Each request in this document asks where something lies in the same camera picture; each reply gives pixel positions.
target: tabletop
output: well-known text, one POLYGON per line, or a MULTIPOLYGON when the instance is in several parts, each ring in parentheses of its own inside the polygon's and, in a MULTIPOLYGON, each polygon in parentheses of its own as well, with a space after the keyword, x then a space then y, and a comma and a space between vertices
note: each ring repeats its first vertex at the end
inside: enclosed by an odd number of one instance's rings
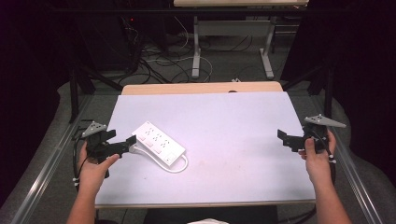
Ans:
POLYGON ((145 155, 125 153, 110 168, 96 207, 314 202, 304 161, 276 136, 277 129, 303 133, 289 96, 276 86, 242 82, 126 87, 108 125, 117 131, 111 142, 123 141, 150 121, 186 148, 189 166, 171 174, 145 155), (187 93, 177 91, 183 88, 187 93), (205 93, 192 93, 199 89, 205 93))

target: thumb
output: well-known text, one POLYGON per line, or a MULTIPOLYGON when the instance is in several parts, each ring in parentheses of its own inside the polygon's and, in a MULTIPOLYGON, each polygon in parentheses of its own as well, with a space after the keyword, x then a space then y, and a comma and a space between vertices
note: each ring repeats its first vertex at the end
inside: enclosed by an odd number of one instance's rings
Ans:
POLYGON ((111 157, 107 157, 105 161, 100 163, 99 165, 103 167, 104 170, 107 170, 114 162, 116 162, 120 158, 119 154, 114 154, 111 157))
POLYGON ((305 153, 307 156, 316 154, 314 139, 307 138, 305 140, 305 153))

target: power outlet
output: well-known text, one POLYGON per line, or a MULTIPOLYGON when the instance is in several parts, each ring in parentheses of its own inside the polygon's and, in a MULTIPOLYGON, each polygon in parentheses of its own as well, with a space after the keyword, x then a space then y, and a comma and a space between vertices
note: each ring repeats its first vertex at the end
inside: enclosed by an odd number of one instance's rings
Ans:
POLYGON ((179 143, 149 121, 143 123, 132 134, 154 156, 171 166, 186 151, 179 143))

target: power cord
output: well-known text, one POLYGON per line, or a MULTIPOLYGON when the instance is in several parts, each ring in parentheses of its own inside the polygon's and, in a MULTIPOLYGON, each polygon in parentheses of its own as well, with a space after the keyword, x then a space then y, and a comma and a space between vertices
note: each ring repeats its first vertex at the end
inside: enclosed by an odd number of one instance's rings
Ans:
POLYGON ((73 173, 74 173, 74 178, 73 178, 73 182, 75 183, 75 187, 76 190, 79 190, 79 176, 81 174, 81 170, 82 170, 82 166, 85 164, 85 162, 87 161, 87 159, 91 156, 87 155, 87 157, 84 159, 84 161, 82 162, 81 166, 78 168, 78 163, 77 163, 77 146, 78 146, 78 142, 81 140, 81 134, 78 135, 75 144, 73 146, 73 173))
POLYGON ((152 160, 154 160, 161 168, 163 168, 165 171, 167 171, 169 173, 172 173, 172 174, 177 174, 177 173, 180 173, 180 172, 184 171, 187 168, 187 166, 189 165, 189 160, 187 159, 187 157, 185 155, 181 155, 181 158, 183 158, 183 160, 185 162, 184 166, 181 169, 179 169, 179 170, 170 170, 170 169, 166 168, 164 165, 162 165, 156 158, 154 158, 146 150, 141 149, 141 148, 136 147, 136 146, 133 146, 133 149, 134 149, 134 151, 132 151, 132 153, 134 153, 135 151, 138 151, 138 152, 142 152, 142 153, 146 154, 152 160))

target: finger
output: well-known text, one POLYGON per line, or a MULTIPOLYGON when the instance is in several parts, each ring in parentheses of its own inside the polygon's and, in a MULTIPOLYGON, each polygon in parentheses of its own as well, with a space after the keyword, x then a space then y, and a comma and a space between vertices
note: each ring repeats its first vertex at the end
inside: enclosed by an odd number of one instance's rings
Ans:
POLYGON ((316 155, 314 139, 307 138, 305 140, 305 154, 307 157, 316 155))
POLYGON ((329 130, 327 131, 327 135, 329 135, 329 150, 332 154, 334 154, 337 141, 335 140, 334 134, 332 134, 332 132, 330 132, 329 130))
POLYGON ((299 151, 298 151, 298 154, 299 154, 300 156, 303 156, 303 155, 306 155, 306 152, 305 152, 305 150, 299 150, 299 151))
POLYGON ((111 157, 107 157, 105 161, 100 163, 99 165, 104 169, 107 170, 114 162, 116 162, 120 158, 119 154, 114 154, 111 157))
POLYGON ((87 141, 84 141, 84 144, 81 147, 81 150, 79 151, 79 161, 78 162, 83 162, 87 158, 87 141))

